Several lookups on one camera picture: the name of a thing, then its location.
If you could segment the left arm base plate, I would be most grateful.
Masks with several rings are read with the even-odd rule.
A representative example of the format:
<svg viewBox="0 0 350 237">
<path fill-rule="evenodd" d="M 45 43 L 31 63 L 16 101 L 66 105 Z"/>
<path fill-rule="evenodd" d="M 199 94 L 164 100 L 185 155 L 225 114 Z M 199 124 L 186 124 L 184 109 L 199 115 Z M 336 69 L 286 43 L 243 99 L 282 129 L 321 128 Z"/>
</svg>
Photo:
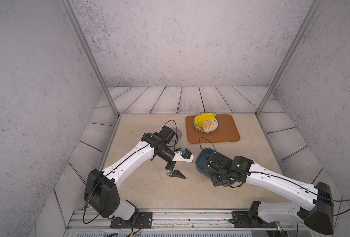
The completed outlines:
<svg viewBox="0 0 350 237">
<path fill-rule="evenodd" d="M 111 219 L 111 229 L 151 229 L 153 221 L 153 212 L 139 211 L 129 220 L 125 221 L 119 217 L 113 216 Z"/>
</svg>

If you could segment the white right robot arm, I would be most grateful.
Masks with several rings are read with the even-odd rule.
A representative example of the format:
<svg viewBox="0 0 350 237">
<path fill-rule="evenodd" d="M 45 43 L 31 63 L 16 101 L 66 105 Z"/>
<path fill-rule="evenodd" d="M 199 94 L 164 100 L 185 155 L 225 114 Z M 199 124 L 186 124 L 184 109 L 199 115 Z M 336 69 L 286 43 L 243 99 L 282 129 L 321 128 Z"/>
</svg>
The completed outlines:
<svg viewBox="0 0 350 237">
<path fill-rule="evenodd" d="M 334 200 L 328 184 L 293 180 L 245 157 L 230 159 L 217 152 L 208 156 L 206 165 L 215 187 L 238 188 L 248 183 L 288 199 L 287 203 L 254 201 L 249 212 L 254 223 L 290 220 L 320 234 L 334 233 Z"/>
</svg>

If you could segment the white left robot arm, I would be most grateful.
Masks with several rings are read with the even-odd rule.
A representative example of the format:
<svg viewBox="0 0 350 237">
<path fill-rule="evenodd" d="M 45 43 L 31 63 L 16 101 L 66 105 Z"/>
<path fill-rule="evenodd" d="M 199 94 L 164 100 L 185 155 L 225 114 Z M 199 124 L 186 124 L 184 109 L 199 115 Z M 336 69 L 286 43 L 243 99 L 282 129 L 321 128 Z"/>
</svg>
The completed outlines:
<svg viewBox="0 0 350 237">
<path fill-rule="evenodd" d="M 185 179 L 174 167 L 177 162 L 191 163 L 194 156 L 187 148 L 170 148 L 168 144 L 175 132 L 163 126 L 160 132 L 144 133 L 137 145 L 124 157 L 102 171 L 92 170 L 87 179 L 84 200 L 103 218 L 118 217 L 131 224 L 138 219 L 138 208 L 122 200 L 119 188 L 123 182 L 144 162 L 155 157 L 163 159 L 168 176 Z"/>
</svg>

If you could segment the teal plastic storage box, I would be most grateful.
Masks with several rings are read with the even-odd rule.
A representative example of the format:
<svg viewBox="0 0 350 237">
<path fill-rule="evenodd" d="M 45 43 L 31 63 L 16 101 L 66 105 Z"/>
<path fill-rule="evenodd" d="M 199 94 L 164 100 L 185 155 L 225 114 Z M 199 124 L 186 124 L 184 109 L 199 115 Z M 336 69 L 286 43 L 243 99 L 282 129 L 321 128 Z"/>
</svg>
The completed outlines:
<svg viewBox="0 0 350 237">
<path fill-rule="evenodd" d="M 212 170 L 208 164 L 209 164 L 209 158 L 214 153 L 216 153 L 218 156 L 222 157 L 222 161 L 225 168 L 229 168 L 233 162 L 233 160 L 219 152 L 216 152 L 215 150 L 211 148 L 205 148 L 203 149 L 200 154 L 198 155 L 196 159 L 196 168 L 197 170 L 208 177 L 212 181 L 212 175 L 215 174 L 215 171 Z"/>
</svg>

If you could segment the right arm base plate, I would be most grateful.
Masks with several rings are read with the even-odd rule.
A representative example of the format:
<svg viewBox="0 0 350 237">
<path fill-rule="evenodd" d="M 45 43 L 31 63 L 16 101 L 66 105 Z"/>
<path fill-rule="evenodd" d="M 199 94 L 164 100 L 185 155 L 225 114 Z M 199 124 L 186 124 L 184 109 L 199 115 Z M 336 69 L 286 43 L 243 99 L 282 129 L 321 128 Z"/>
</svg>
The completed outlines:
<svg viewBox="0 0 350 237">
<path fill-rule="evenodd" d="M 229 223 L 235 228 L 276 228 L 274 222 L 267 223 L 248 211 L 233 211 Z"/>
</svg>

